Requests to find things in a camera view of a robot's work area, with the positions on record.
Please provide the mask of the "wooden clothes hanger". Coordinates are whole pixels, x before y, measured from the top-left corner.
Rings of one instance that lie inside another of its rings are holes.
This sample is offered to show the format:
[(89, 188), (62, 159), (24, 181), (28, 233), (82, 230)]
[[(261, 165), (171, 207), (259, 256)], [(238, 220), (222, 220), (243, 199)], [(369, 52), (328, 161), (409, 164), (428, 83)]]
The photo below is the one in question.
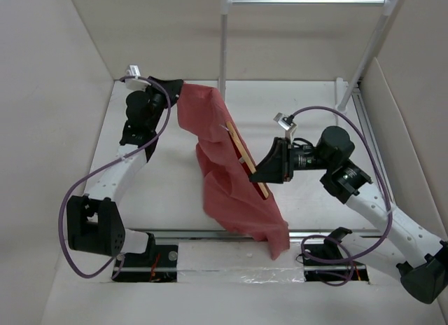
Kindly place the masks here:
[[(256, 171), (256, 167), (254, 164), (254, 161), (251, 157), (251, 154), (249, 153), (249, 150), (244, 145), (242, 138), (239, 135), (239, 132), (237, 131), (236, 127), (233, 125), (232, 121), (226, 121), (224, 125), (221, 125), (227, 132), (231, 144), (233, 146), (233, 149), (235, 151), (235, 154), (237, 156), (237, 160), (241, 167), (244, 169), (244, 172), (249, 179), (251, 175), (253, 175)], [(256, 189), (259, 196), (266, 200), (270, 196), (270, 192), (267, 188), (267, 186), (264, 183), (260, 182), (249, 182), (252, 187)]]

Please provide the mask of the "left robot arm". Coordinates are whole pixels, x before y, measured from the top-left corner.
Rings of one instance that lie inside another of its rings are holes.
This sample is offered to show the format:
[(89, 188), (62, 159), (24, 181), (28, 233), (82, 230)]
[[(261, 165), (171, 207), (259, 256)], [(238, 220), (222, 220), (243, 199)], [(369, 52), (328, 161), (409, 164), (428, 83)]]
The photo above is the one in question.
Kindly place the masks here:
[(66, 205), (69, 248), (91, 254), (115, 257), (132, 254), (140, 266), (151, 265), (156, 257), (153, 236), (124, 227), (118, 205), (137, 172), (152, 157), (158, 138), (181, 94), (183, 80), (125, 77), (131, 93), (125, 104), (116, 160), (101, 171), (100, 178), (82, 196), (73, 195)]

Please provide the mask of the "red t shirt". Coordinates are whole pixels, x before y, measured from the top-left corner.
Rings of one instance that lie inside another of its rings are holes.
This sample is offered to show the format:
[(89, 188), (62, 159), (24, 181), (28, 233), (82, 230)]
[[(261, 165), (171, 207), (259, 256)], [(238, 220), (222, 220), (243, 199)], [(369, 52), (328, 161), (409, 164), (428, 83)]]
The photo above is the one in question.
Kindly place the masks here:
[(186, 83), (177, 101), (179, 126), (197, 137), (195, 152), (203, 177), (203, 209), (225, 230), (266, 242), (273, 260), (290, 248), (288, 224), (266, 185), (251, 173), (234, 143), (246, 148), (217, 88)]

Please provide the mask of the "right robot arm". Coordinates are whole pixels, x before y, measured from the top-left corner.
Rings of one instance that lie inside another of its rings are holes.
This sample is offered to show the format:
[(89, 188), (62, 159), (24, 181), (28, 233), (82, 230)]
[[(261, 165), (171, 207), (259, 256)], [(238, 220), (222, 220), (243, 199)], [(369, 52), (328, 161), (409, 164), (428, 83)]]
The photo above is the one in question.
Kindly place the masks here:
[(295, 171), (322, 170), (323, 188), (368, 220), (381, 237), (372, 245), (339, 227), (324, 237), (318, 251), (302, 253), (306, 261), (347, 265), (356, 261), (396, 278), (413, 298), (431, 304), (447, 288), (447, 242), (422, 228), (393, 205), (371, 177), (350, 157), (355, 149), (348, 132), (327, 127), (317, 145), (304, 139), (274, 138), (267, 156), (250, 176), (253, 183), (283, 184)]

